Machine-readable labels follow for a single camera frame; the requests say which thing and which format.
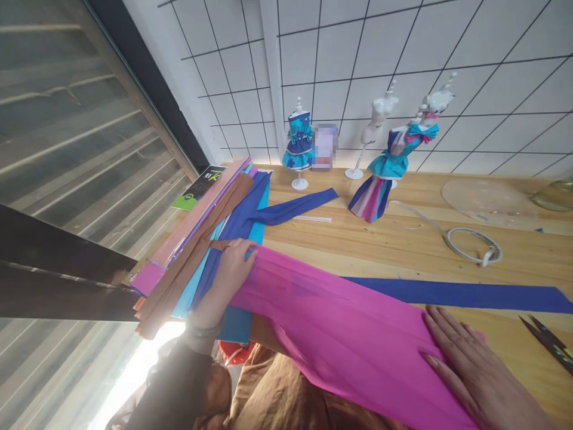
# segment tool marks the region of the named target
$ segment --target sleeve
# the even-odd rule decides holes
[[[181,430],[204,416],[212,358],[176,342],[106,430]]]

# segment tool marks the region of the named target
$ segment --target hand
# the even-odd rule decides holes
[[[551,430],[543,409],[489,346],[448,311],[427,307],[424,318],[434,340],[451,363],[426,361],[448,385],[482,430]]]
[[[245,255],[251,247],[255,246],[257,246],[256,242],[246,239],[235,239],[227,245],[221,256],[219,269],[211,289],[215,289],[231,300],[251,272],[252,265],[257,258],[257,250],[252,251],[247,261],[245,261]]]

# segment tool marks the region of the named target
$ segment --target blue doll dress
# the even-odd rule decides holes
[[[282,165],[291,170],[310,168],[314,157],[310,112],[288,118],[288,144],[282,158]]]
[[[350,211],[370,223],[380,218],[386,209],[392,180],[402,179],[408,169],[408,155],[422,142],[428,143],[435,139],[438,131],[437,125],[426,131],[420,130],[418,125],[391,130],[388,135],[388,149],[368,166],[372,176],[366,179],[354,194],[348,205]],[[403,144],[402,152],[398,155],[392,154],[395,144]]]

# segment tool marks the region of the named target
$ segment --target mannequin base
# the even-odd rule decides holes
[[[360,179],[362,176],[364,176],[364,173],[360,169],[346,169],[344,175],[348,179]]]
[[[297,191],[302,191],[303,189],[308,188],[309,182],[306,179],[296,178],[294,181],[292,181],[291,186]]]

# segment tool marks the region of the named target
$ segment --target clear plastic lid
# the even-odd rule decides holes
[[[537,220],[537,207],[504,185],[456,179],[442,187],[443,199],[459,212],[486,224],[516,227]]]

